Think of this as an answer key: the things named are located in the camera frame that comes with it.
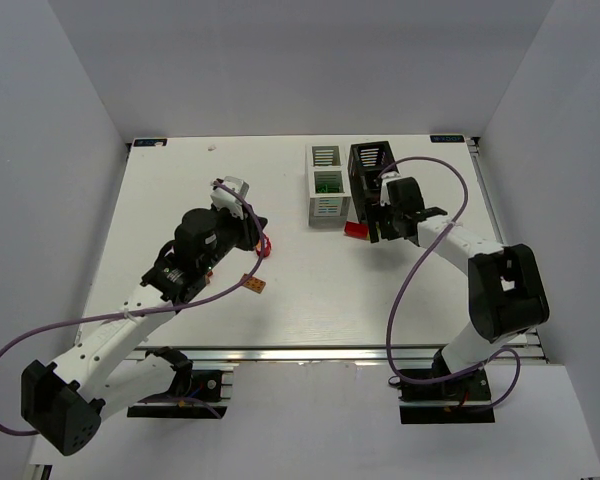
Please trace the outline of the red flower lego piece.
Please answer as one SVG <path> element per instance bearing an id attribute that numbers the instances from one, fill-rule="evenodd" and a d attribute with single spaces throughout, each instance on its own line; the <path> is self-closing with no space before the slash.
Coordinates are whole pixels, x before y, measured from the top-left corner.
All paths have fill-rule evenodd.
<path id="1" fill-rule="evenodd" d="M 267 258 L 271 254 L 271 241 L 267 235 L 264 235 L 255 246 L 255 252 L 262 258 Z"/>

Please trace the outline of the green small lego brick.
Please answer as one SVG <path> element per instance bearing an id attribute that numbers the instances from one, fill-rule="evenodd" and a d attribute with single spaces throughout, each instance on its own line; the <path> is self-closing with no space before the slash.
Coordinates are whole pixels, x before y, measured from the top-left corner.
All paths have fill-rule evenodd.
<path id="1" fill-rule="evenodd" d="M 336 194 L 336 193 L 340 193 L 341 192 L 341 187 L 339 185 L 335 185 L 335 184 L 320 184 L 316 186 L 316 189 L 321 186 L 321 185 L 326 185 L 329 188 L 329 193 L 328 194 Z"/>

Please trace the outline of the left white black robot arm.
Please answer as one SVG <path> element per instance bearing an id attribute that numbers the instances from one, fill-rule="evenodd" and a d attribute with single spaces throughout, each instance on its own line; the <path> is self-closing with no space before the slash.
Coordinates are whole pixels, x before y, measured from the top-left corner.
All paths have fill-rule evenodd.
<path id="1" fill-rule="evenodd" d="M 184 214 L 139 285 L 109 318 L 48 363 L 21 375 L 21 415 L 59 453 L 76 454 L 102 422 L 146 398 L 182 397 L 192 385 L 191 361 L 173 347 L 152 348 L 125 373 L 118 365 L 186 307 L 232 250 L 253 251 L 267 219 L 249 208 L 211 206 Z"/>

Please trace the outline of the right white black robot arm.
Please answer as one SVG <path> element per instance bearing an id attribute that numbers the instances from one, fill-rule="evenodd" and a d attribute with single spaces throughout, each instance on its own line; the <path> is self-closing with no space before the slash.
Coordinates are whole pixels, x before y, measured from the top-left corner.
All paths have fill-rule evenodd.
<path id="1" fill-rule="evenodd" d="M 412 177 L 385 173 L 379 184 L 380 205 L 391 214 L 391 226 L 423 250 L 398 290 L 386 327 L 387 360 L 402 382 L 429 386 L 459 380 L 504 352 L 512 338 L 548 320 L 550 308 L 532 249 L 487 240 L 461 224 L 468 203 L 465 183 L 463 202 L 453 216 L 438 207 L 425 207 Z M 430 376 L 416 379 L 400 373 L 394 362 L 393 327 L 407 288 L 432 254 L 465 275 L 469 322 L 436 354 Z"/>

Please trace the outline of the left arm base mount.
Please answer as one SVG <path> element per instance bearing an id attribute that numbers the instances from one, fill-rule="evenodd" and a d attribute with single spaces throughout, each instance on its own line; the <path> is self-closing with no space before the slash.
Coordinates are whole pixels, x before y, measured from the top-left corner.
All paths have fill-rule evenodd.
<path id="1" fill-rule="evenodd" d="M 137 419 L 220 420 L 232 397 L 233 378 L 229 368 L 194 368 L 186 381 L 132 405 L 126 415 Z"/>

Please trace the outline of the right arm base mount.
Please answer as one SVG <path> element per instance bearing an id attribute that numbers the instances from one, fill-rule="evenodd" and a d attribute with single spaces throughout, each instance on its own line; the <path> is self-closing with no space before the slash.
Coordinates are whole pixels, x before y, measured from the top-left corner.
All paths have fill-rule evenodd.
<path id="1" fill-rule="evenodd" d="M 491 390 L 484 371 L 431 385 L 415 385 L 393 375 L 388 385 L 398 392 L 403 425 L 492 424 Z"/>

